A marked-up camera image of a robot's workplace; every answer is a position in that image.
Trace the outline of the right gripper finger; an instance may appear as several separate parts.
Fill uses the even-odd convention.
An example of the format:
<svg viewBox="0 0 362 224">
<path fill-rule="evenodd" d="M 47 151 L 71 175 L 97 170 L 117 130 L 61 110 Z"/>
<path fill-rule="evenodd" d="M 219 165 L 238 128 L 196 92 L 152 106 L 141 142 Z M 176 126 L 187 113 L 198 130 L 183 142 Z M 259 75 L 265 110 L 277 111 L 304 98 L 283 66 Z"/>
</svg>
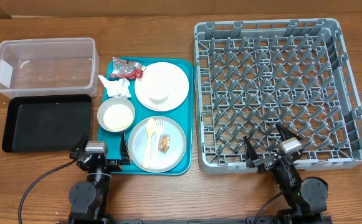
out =
<svg viewBox="0 0 362 224">
<path fill-rule="evenodd" d="M 246 166 L 248 167 L 255 167 L 256 166 L 256 162 L 259 161 L 259 156 L 256 153 L 255 149 L 253 148 L 253 146 L 251 145 L 251 143 L 249 142 L 247 136 L 243 137 L 243 141 L 244 141 L 244 146 L 245 146 L 245 161 L 246 161 Z"/>
<path fill-rule="evenodd" d="M 276 123 L 275 127 L 277 128 L 277 131 L 280 134 L 282 143 L 287 143 L 290 141 L 299 141 L 299 142 L 303 141 L 303 139 L 300 136 L 287 129 L 284 125 L 282 125 L 282 123 Z"/>
</svg>

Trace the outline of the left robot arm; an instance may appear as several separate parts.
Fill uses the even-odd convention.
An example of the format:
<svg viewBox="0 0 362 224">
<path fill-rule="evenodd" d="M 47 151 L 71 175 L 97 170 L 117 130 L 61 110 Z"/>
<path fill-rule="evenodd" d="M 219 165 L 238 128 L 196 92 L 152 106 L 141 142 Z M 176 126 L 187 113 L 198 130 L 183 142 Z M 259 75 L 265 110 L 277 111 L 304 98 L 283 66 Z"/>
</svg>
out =
<svg viewBox="0 0 362 224">
<path fill-rule="evenodd" d="M 107 213 L 108 194 L 112 172 L 121 172 L 131 164 L 125 132 L 120 138 L 120 159 L 108 159 L 104 141 L 89 141 L 85 134 L 70 152 L 80 169 L 87 172 L 85 181 L 77 182 L 69 192 L 71 211 L 69 223 L 115 223 Z"/>
</svg>

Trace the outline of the brown food scrap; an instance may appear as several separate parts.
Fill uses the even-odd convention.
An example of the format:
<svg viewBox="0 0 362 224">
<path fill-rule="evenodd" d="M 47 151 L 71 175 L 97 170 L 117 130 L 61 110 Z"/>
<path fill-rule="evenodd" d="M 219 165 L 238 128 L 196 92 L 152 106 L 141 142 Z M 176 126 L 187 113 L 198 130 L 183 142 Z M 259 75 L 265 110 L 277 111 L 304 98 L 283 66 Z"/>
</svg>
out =
<svg viewBox="0 0 362 224">
<path fill-rule="evenodd" d="M 165 153 L 169 150 L 170 147 L 170 137 L 168 135 L 162 135 L 159 141 L 159 150 L 162 153 Z"/>
</svg>

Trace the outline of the grey plate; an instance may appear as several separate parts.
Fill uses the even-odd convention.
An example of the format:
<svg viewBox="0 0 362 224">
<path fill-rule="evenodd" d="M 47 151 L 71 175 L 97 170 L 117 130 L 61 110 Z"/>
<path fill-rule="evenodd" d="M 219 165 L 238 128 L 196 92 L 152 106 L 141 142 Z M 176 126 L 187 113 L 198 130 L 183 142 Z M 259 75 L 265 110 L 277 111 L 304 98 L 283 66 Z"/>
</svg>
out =
<svg viewBox="0 0 362 224">
<path fill-rule="evenodd" d="M 155 168 L 151 168 L 150 166 L 149 168 L 144 168 L 143 158 L 147 140 L 145 126 L 150 118 L 155 119 L 155 121 L 157 119 L 164 120 L 164 131 L 162 135 L 168 135 L 170 137 L 170 147 L 166 154 L 159 150 L 158 163 Z M 154 133 L 151 140 L 151 152 L 153 144 L 155 143 L 155 136 L 156 135 Z M 152 116 L 140 121 L 132 129 L 128 138 L 128 151 L 130 153 L 132 163 L 141 170 L 152 174 L 163 174 L 181 163 L 181 160 L 186 153 L 186 135 L 181 126 L 174 120 L 164 116 Z"/>
</svg>

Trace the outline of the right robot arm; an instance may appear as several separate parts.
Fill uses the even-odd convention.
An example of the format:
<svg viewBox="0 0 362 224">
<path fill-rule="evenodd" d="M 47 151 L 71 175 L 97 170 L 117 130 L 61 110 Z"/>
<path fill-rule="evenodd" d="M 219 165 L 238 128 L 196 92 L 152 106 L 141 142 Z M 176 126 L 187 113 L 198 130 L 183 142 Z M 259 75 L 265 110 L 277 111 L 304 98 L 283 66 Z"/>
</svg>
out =
<svg viewBox="0 0 362 224">
<path fill-rule="evenodd" d="M 261 159 L 247 136 L 243 137 L 246 166 L 256 167 L 259 174 L 270 172 L 280 189 L 280 193 L 261 206 L 253 222 L 260 222 L 264 208 L 282 195 L 289 208 L 278 211 L 277 215 L 271 218 L 272 223 L 331 223 L 331 217 L 322 214 L 327 210 L 327 182 L 319 177 L 302 179 L 294 165 L 302 156 L 303 139 L 280 123 L 275 126 L 281 143 L 278 152 L 268 158 Z"/>
</svg>

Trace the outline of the yellow spoon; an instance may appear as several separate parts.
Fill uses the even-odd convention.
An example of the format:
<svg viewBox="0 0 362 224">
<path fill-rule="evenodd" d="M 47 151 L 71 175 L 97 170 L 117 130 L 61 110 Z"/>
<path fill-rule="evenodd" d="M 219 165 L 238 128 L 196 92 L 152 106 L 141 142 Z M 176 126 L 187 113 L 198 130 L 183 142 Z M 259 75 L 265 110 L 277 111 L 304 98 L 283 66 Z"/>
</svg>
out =
<svg viewBox="0 0 362 224">
<path fill-rule="evenodd" d="M 145 154 L 143 158 L 143 167 L 149 168 L 150 160 L 151 160 L 151 140 L 152 136 L 156 131 L 156 121 L 153 118 L 150 118 L 145 126 L 145 131 L 147 133 L 147 140 L 146 140 L 146 147 L 145 147 Z"/>
</svg>

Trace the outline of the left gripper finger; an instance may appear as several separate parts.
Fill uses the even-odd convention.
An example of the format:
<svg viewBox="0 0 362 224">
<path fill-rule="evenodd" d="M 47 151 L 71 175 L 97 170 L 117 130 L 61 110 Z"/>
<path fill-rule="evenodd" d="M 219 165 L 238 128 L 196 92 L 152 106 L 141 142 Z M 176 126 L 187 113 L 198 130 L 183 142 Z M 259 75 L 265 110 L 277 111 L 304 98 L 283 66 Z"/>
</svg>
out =
<svg viewBox="0 0 362 224">
<path fill-rule="evenodd" d="M 131 162 L 131 158 L 128 152 L 128 146 L 126 143 L 126 133 L 122 131 L 121 140 L 120 140 L 120 156 L 121 162 Z"/>
<path fill-rule="evenodd" d="M 72 148 L 72 152 L 83 151 L 85 149 L 86 144 L 88 143 L 88 140 L 89 140 L 89 132 L 86 131 L 84 132 L 83 136 L 78 141 L 78 143 Z"/>
</svg>

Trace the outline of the pink plate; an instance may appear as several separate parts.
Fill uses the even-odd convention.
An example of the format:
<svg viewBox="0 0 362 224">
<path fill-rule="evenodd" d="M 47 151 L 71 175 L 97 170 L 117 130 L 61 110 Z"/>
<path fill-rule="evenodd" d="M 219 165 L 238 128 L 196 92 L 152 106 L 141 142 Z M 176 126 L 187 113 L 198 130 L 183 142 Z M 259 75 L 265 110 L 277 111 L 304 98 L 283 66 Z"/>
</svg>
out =
<svg viewBox="0 0 362 224">
<path fill-rule="evenodd" d="M 148 94 L 155 90 L 168 90 L 169 97 L 162 105 L 150 101 Z M 142 78 L 135 80 L 135 95 L 138 101 L 153 111 L 169 111 L 180 106 L 189 92 L 186 73 L 169 62 L 156 62 L 148 65 Z"/>
</svg>

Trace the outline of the pink fork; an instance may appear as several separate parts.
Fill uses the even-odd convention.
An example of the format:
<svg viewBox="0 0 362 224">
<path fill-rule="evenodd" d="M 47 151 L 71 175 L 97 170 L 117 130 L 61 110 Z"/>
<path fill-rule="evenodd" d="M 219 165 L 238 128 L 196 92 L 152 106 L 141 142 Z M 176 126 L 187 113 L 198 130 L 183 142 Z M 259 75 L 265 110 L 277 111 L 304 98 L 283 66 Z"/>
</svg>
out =
<svg viewBox="0 0 362 224">
<path fill-rule="evenodd" d="M 157 119 L 156 120 L 156 131 L 155 131 L 155 143 L 153 144 L 151 159 L 150 159 L 150 167 L 155 168 L 158 163 L 158 152 L 159 152 L 159 143 L 160 137 L 164 131 L 164 120 Z"/>
</svg>

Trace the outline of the white cup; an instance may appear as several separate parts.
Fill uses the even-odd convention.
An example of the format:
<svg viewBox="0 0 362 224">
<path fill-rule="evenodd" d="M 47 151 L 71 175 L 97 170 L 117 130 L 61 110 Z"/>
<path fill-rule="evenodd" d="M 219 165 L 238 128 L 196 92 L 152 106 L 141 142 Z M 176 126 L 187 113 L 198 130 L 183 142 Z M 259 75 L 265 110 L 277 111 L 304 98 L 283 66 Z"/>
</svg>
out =
<svg viewBox="0 0 362 224">
<path fill-rule="evenodd" d="M 150 101 L 156 105 L 162 105 L 167 101 L 169 97 L 169 91 L 168 90 L 155 90 L 151 91 L 148 94 L 148 98 Z"/>
</svg>

